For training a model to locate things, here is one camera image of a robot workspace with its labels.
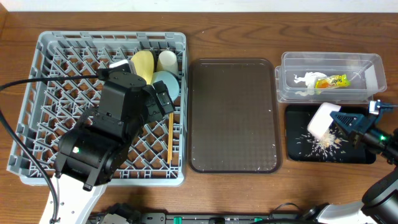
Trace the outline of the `yellow snack wrapper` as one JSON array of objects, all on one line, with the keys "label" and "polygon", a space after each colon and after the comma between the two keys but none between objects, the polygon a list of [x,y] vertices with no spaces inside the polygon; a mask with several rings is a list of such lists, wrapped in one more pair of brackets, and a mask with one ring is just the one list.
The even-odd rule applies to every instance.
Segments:
[{"label": "yellow snack wrapper", "polygon": [[339,87],[347,87],[350,86],[351,82],[348,80],[346,74],[344,75],[333,75],[326,78],[318,79],[315,83],[316,89],[332,89]]}]

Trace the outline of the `white bowl with food scraps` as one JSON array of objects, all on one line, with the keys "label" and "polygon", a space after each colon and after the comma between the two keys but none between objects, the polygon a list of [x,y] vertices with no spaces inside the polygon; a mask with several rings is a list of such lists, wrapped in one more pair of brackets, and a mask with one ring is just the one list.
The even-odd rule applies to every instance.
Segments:
[{"label": "white bowl with food scraps", "polygon": [[316,139],[321,140],[333,122],[330,113],[334,111],[339,112],[340,109],[341,106],[339,105],[327,102],[322,103],[309,122],[307,131]]}]

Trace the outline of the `white tissue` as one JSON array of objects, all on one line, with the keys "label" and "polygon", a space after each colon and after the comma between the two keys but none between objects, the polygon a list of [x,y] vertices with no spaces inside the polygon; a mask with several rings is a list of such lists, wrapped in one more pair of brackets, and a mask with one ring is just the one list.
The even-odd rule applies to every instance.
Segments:
[{"label": "white tissue", "polygon": [[315,94],[315,84],[319,79],[326,78],[327,76],[324,73],[320,72],[307,72],[304,77],[298,77],[294,75],[294,82],[300,83],[304,82],[307,90],[306,91],[297,91],[295,94],[300,96],[308,96]]}]

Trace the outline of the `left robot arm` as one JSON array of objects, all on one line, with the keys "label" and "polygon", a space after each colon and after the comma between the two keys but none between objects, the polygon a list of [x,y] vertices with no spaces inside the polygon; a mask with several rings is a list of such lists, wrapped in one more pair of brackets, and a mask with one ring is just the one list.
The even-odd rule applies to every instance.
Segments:
[{"label": "left robot arm", "polygon": [[85,223],[144,125],[175,109],[162,81],[148,84],[109,68],[97,76],[104,81],[99,105],[85,110],[59,140],[51,178],[55,194],[49,195],[41,223]]}]

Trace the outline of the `white plastic cup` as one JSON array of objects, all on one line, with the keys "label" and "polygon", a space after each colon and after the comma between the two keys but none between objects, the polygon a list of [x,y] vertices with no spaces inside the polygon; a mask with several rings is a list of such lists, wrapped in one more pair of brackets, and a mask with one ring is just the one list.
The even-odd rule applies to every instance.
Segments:
[{"label": "white plastic cup", "polygon": [[178,62],[176,54],[170,50],[162,51],[158,57],[156,71],[167,71],[177,76]]}]

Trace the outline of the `yellow plate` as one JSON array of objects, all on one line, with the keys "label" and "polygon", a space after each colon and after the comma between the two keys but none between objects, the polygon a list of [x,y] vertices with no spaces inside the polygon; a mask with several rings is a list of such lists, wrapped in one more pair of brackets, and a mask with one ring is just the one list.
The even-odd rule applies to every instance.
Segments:
[{"label": "yellow plate", "polygon": [[154,74],[154,57],[151,51],[141,50],[133,55],[131,61],[136,69],[136,74],[142,77],[148,85],[152,84]]}]

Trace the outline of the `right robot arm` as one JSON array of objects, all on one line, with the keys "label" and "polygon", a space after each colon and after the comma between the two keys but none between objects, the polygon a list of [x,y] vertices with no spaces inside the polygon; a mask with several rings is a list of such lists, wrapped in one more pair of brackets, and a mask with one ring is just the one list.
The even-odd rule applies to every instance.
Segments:
[{"label": "right robot arm", "polygon": [[[388,134],[376,127],[384,113],[396,108],[397,105],[380,100],[370,101],[369,115],[365,116],[343,113],[338,105],[322,103],[307,130],[320,140],[333,124],[355,148],[363,147],[396,166],[397,130]],[[346,205],[326,203],[308,210],[303,218],[315,223],[397,223],[397,168],[371,186],[360,202]]]}]

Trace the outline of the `light blue bowl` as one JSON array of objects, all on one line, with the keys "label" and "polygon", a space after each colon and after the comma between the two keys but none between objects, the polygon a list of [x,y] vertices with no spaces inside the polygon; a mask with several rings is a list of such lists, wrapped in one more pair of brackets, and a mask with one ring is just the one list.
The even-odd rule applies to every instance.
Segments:
[{"label": "light blue bowl", "polygon": [[176,77],[168,71],[155,72],[152,76],[151,84],[153,85],[155,82],[159,81],[163,81],[163,83],[166,85],[168,89],[172,101],[175,101],[180,91],[180,85]]}]

